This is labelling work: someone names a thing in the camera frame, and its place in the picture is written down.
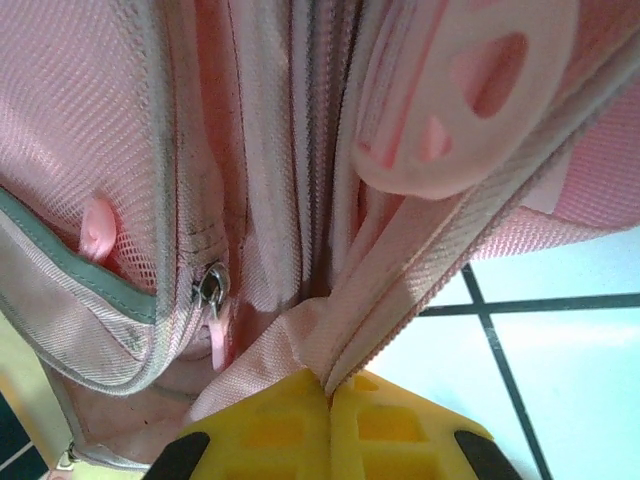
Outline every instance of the stitching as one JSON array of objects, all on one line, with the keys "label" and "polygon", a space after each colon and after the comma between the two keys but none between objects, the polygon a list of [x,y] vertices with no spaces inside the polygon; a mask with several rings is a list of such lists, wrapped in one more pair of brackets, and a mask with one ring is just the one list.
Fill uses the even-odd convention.
[{"label": "stitching", "polygon": [[[35,238],[37,239],[38,236],[29,228],[27,228],[24,223],[22,223],[20,220],[16,219],[15,217],[13,217],[12,215],[10,215],[8,212],[4,212],[7,217],[9,217],[9,219],[15,223],[18,227],[20,227],[20,229],[27,234],[27,236],[31,237],[31,238]],[[48,248],[46,248],[45,246],[43,246],[41,243],[42,242],[38,242],[40,243],[40,245],[38,245],[38,247],[44,252],[46,253],[55,263],[64,263],[59,257],[57,257],[51,250],[49,250]],[[122,309],[126,310],[129,313],[133,313],[135,315],[138,315],[142,318],[145,318],[147,320],[153,321],[155,320],[155,317],[152,317],[151,315],[147,315],[146,313],[142,313],[138,310],[135,310],[129,306],[127,306],[126,304],[122,303],[118,298],[114,297],[113,295],[111,295],[109,292],[105,291],[103,288],[99,287],[95,282],[92,282],[91,280],[89,280],[88,278],[85,278],[84,276],[80,275],[79,273],[76,272],[66,272],[70,277],[74,278],[74,279],[80,279],[83,282],[91,285],[91,287],[96,290],[98,293],[100,293],[101,295],[103,295],[104,297],[110,299],[113,303],[115,303],[116,305],[118,305],[119,307],[121,307]]]}]

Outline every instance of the dark grout line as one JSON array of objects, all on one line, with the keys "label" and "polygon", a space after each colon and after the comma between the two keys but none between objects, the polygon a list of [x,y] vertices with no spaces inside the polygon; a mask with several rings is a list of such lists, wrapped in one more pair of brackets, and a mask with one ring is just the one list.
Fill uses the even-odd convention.
[{"label": "dark grout line", "polygon": [[447,315],[479,315],[492,313],[561,312],[571,310],[601,310],[640,307],[640,293],[599,295],[589,297],[547,298],[512,302],[473,303],[471,305],[447,305],[430,307],[419,317]]},{"label": "dark grout line", "polygon": [[483,311],[483,307],[485,307],[486,304],[484,303],[480,286],[478,285],[478,281],[470,265],[466,265],[462,269],[462,276],[465,284],[467,285],[467,289],[469,290],[469,294],[471,295],[471,299],[473,300],[473,306],[478,309],[477,313],[478,317],[480,317],[480,323],[482,324],[487,341],[489,342],[489,346],[493,352],[493,357],[498,365],[498,370],[500,371],[504,384],[507,387],[511,403],[516,411],[518,420],[520,421],[520,426],[524,431],[524,435],[538,467],[538,471],[540,472],[540,476],[542,477],[542,480],[553,480],[553,476],[549,471],[547,461],[544,458],[542,448],[540,447],[540,443],[538,442],[538,438],[536,437],[533,429],[533,424],[527,414],[524,401],[522,400],[515,378],[511,372],[511,367],[509,367],[509,362],[507,361],[507,357],[502,349],[502,344],[500,343],[493,321],[491,320],[491,315],[487,311]]}]

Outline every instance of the pink backpack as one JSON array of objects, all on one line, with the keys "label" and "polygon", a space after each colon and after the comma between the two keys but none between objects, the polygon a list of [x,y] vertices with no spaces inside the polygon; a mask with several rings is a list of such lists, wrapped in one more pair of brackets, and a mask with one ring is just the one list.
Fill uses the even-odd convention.
[{"label": "pink backpack", "polygon": [[327,395],[472,257],[640,223],[637,0],[0,6],[0,308],[72,454]]}]

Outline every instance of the yellow plastic object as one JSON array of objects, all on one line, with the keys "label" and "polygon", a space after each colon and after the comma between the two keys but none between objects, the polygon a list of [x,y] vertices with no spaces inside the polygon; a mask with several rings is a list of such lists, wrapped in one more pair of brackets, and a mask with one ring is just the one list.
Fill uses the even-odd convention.
[{"label": "yellow plastic object", "polygon": [[[461,431],[495,447],[480,425],[368,372],[342,385],[329,408],[319,382],[304,370],[192,424],[145,478],[477,480],[456,437]],[[204,437],[202,454],[193,443],[180,443],[195,435]],[[484,465],[502,461],[496,458],[483,458]],[[178,465],[186,473],[176,473],[180,462],[191,462]]]}]

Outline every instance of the white tile floor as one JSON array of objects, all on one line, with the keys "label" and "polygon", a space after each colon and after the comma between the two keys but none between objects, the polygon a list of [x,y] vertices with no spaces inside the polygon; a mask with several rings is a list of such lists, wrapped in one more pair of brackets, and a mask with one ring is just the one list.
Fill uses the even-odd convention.
[{"label": "white tile floor", "polygon": [[[640,299],[640,228],[473,270],[488,303],[618,293]],[[458,276],[431,306],[470,302]],[[537,468],[478,316],[418,318],[369,369],[483,424],[524,480],[640,478],[640,308],[490,320],[549,473]]]}]

